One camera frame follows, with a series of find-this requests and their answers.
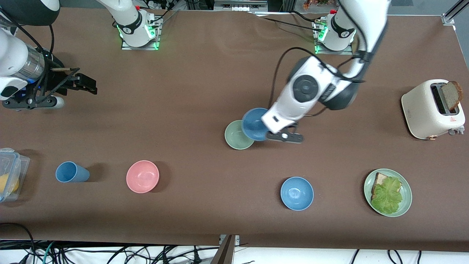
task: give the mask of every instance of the pink bowl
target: pink bowl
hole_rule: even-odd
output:
[[[138,194],[151,191],[158,184],[158,180],[158,168],[150,161],[136,162],[127,172],[127,186]]]

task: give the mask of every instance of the green bowl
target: green bowl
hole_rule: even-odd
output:
[[[242,120],[231,122],[225,129],[225,140],[234,149],[242,150],[249,148],[254,140],[248,138],[241,129]]]
[[[376,210],[373,205],[371,204],[371,190],[373,189],[373,184],[375,183],[376,179],[376,173],[381,172],[382,174],[389,176],[389,177],[397,177],[399,178],[399,181],[402,183],[402,187],[400,189],[400,193],[402,195],[402,201],[399,203],[399,208],[397,209],[397,212],[392,213],[392,214],[385,214],[382,213],[378,210]],[[412,204],[412,191],[410,190],[409,183],[404,179],[402,175],[399,173],[390,170],[390,169],[377,169],[372,171],[370,174],[368,174],[368,177],[366,177],[365,184],[363,186],[363,191],[365,192],[365,198],[368,204],[378,212],[379,214],[387,217],[399,217],[407,212],[409,210],[410,205]]]

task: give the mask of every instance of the blue bowl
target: blue bowl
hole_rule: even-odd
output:
[[[269,129],[262,122],[261,117],[267,112],[265,108],[254,108],[249,110],[242,117],[241,129],[243,133],[250,139],[255,141],[265,141],[265,135]]]
[[[301,211],[308,208],[314,199],[311,184],[301,177],[288,178],[280,189],[282,202],[291,210]]]

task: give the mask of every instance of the teal cable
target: teal cable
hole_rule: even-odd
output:
[[[44,252],[44,258],[42,259],[42,264],[45,264],[45,259],[47,258],[47,253],[49,253],[49,250],[51,249],[52,244],[54,244],[54,241],[52,241],[52,242],[49,244],[49,246],[47,247],[47,249],[45,250],[45,252]]]

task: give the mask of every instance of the bowl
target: bowl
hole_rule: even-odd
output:
[[[158,167],[153,162],[146,160],[136,162],[127,171],[126,180],[127,186],[133,192],[147,193],[158,184]]]
[[[288,178],[280,189],[282,202],[295,211],[308,208],[314,199],[314,191],[311,184],[301,177]]]
[[[261,120],[266,112],[267,109],[265,108],[254,108],[244,114],[241,129],[248,138],[255,141],[267,140],[265,135],[269,132],[269,129]]]
[[[373,205],[371,204],[371,195],[372,195],[371,191],[372,191],[373,185],[375,183],[376,173],[378,173],[378,172],[380,172],[380,173],[382,173],[386,176],[389,176],[389,177],[397,177],[397,178],[399,178],[399,181],[402,183],[402,187],[399,190],[399,192],[402,195],[402,201],[399,203],[399,208],[397,209],[397,211],[392,213],[392,214],[382,213],[382,212],[376,210],[373,207]],[[404,177],[401,174],[399,174],[396,171],[390,170],[390,169],[377,169],[377,170],[372,171],[370,174],[368,174],[368,176],[365,179],[365,184],[363,186],[363,191],[365,192],[365,199],[368,202],[368,204],[371,206],[371,208],[373,208],[373,210],[375,210],[376,212],[378,212],[379,214],[381,214],[383,216],[399,217],[399,216],[405,214],[409,210],[410,205],[412,204],[412,191],[410,190],[409,183],[406,181],[406,179],[404,179]]]
[[[241,128],[242,120],[231,122],[225,129],[225,140],[234,149],[242,150],[249,148],[254,140],[248,138]]]

